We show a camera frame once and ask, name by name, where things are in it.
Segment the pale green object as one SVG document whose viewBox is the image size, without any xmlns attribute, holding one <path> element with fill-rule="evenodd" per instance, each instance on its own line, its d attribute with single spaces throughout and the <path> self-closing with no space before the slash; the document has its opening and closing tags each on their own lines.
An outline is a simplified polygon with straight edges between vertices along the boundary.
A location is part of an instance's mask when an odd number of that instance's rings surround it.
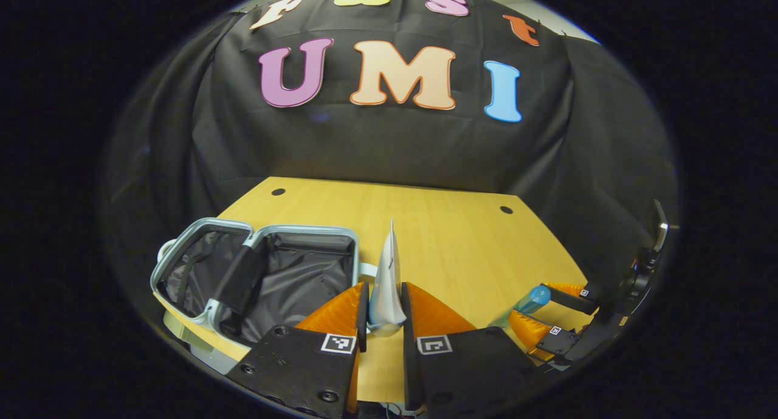
<svg viewBox="0 0 778 419">
<path fill-rule="evenodd" d="M 186 344 L 189 344 L 198 350 L 203 350 L 209 353 L 212 352 L 213 347 L 208 342 L 204 341 L 202 338 L 200 338 L 200 336 L 189 330 L 189 328 L 187 328 L 183 322 L 179 321 L 171 312 L 167 310 L 164 312 L 163 323 L 167 330 L 169 330 L 173 336 L 180 339 L 180 341 L 186 342 Z"/>
</svg>

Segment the light blue suitcase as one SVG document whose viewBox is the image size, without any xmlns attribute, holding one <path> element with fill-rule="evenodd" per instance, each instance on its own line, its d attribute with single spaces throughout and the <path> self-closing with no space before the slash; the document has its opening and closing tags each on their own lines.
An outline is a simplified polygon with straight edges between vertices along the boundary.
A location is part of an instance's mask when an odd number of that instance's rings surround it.
<svg viewBox="0 0 778 419">
<path fill-rule="evenodd" d="M 359 239 L 345 227 L 203 218 L 157 256 L 152 291 L 231 344 L 252 347 L 356 285 Z"/>
</svg>

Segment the black backdrop cloth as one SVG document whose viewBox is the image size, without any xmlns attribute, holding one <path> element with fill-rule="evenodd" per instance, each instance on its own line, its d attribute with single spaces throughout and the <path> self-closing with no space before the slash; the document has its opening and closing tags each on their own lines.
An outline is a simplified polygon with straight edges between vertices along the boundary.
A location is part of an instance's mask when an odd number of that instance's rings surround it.
<svg viewBox="0 0 778 419">
<path fill-rule="evenodd" d="M 589 279 L 610 283 L 651 239 L 658 200 L 681 213 L 678 159 L 644 85 L 603 45 L 494 0 L 467 15 L 427 0 L 339 6 L 256 0 L 176 36 L 115 120 L 101 175 L 117 283 L 153 323 L 156 250 L 269 177 L 517 196 Z M 377 40 L 411 61 L 453 51 L 451 109 L 353 104 Z"/>
</svg>

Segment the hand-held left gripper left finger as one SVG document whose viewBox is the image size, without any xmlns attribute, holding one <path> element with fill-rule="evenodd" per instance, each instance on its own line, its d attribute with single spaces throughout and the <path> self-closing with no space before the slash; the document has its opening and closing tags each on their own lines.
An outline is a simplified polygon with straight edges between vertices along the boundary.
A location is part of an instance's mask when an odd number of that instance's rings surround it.
<svg viewBox="0 0 778 419">
<path fill-rule="evenodd" d="M 276 325 L 226 375 L 275 407 L 310 417 L 356 411 L 359 353 L 367 349 L 369 286 L 356 284 L 295 327 Z"/>
</svg>

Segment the white skin care sachet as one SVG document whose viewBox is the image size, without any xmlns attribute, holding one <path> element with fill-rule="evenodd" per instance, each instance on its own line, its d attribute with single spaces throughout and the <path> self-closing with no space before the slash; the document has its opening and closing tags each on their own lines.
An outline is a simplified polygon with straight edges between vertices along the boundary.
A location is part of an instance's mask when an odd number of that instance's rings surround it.
<svg viewBox="0 0 778 419">
<path fill-rule="evenodd" d="M 394 221 L 391 221 L 373 280 L 367 327 L 377 337 L 389 337 L 397 333 L 406 320 L 401 307 L 399 246 Z"/>
</svg>

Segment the blue skin care tube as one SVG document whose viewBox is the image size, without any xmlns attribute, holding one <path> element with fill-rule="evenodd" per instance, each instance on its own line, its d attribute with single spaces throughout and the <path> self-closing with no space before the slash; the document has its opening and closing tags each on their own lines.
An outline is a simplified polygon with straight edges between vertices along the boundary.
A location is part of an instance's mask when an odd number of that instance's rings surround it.
<svg viewBox="0 0 778 419">
<path fill-rule="evenodd" d="M 530 316 L 539 309 L 545 307 L 551 300 L 550 289 L 544 284 L 533 287 L 525 296 L 520 298 L 511 307 L 498 314 L 495 319 L 489 322 L 488 327 L 507 328 L 509 326 L 509 316 L 513 312 Z"/>
</svg>

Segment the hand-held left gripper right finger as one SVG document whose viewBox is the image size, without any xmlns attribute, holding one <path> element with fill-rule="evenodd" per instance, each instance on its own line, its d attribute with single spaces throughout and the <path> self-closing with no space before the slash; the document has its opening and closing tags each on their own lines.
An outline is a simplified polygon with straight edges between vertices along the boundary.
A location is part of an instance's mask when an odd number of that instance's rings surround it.
<svg viewBox="0 0 778 419">
<path fill-rule="evenodd" d="M 500 417 L 548 379 L 498 327 L 475 328 L 419 286 L 401 284 L 405 400 L 428 417 Z"/>
</svg>

